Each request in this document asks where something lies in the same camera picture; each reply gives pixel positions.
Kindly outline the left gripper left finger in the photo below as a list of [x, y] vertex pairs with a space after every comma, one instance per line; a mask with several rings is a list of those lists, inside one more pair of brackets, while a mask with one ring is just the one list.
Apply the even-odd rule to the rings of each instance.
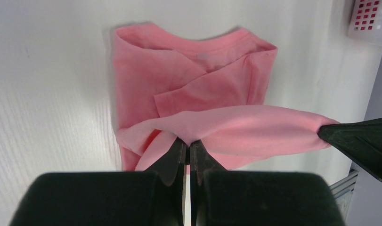
[[182, 226], [187, 145], [175, 139], [144, 171], [54, 172], [37, 177], [13, 226]]

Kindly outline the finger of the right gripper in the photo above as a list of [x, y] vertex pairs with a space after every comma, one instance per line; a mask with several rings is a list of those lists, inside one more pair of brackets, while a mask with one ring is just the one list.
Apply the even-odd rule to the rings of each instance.
[[382, 182], [382, 118], [324, 125], [317, 135]]

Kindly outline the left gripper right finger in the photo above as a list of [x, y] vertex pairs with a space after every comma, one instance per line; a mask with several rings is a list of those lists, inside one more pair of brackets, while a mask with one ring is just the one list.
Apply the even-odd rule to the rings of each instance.
[[316, 174], [226, 170], [202, 141], [189, 148], [194, 226], [342, 226], [327, 183]]

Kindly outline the pink t shirt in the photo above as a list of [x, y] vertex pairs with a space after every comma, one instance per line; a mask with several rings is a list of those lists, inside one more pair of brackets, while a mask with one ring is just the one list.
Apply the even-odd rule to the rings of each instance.
[[175, 139], [201, 140], [228, 170], [257, 160], [325, 149], [334, 120], [265, 105], [277, 47], [247, 29], [186, 40], [153, 23], [114, 32], [122, 169], [145, 170]]

